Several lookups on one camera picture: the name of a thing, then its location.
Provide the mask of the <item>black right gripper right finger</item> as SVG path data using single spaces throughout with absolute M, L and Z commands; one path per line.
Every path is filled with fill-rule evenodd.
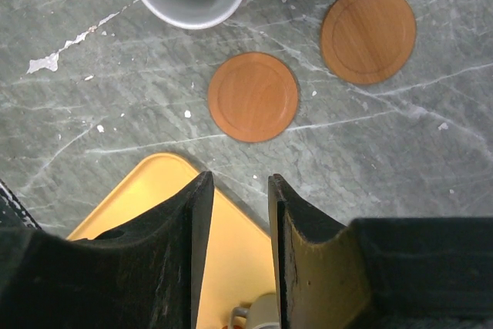
M 489 217 L 342 224 L 280 175 L 268 180 L 283 328 L 490 328 Z

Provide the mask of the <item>yellow plastic tray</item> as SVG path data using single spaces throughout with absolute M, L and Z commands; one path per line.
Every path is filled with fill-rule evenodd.
M 94 239 L 178 193 L 198 175 L 173 153 L 142 160 L 69 234 Z M 216 190 L 198 311 L 199 328 L 223 328 L 230 312 L 276 289 L 270 237 Z

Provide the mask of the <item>tan wooden coaster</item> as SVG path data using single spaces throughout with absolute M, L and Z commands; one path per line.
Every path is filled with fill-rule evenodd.
M 336 0 L 320 27 L 320 52 L 334 75 L 373 85 L 403 67 L 416 32 L 407 0 Z

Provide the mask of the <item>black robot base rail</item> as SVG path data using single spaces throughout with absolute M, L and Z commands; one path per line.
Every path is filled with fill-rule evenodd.
M 16 195 L 0 181 L 0 222 L 1 228 L 5 227 L 28 227 L 41 230 L 39 224 L 21 205 Z

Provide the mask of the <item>light orange wooden coaster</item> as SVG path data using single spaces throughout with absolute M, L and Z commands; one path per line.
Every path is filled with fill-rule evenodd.
M 280 135 L 297 113 L 299 89 L 291 69 L 262 52 L 227 59 L 210 80 L 207 102 L 228 136 L 259 143 Z

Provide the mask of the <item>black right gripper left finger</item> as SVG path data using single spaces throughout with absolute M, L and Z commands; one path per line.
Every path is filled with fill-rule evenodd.
M 203 172 L 92 240 L 1 228 L 1 326 L 194 328 L 213 198 Z

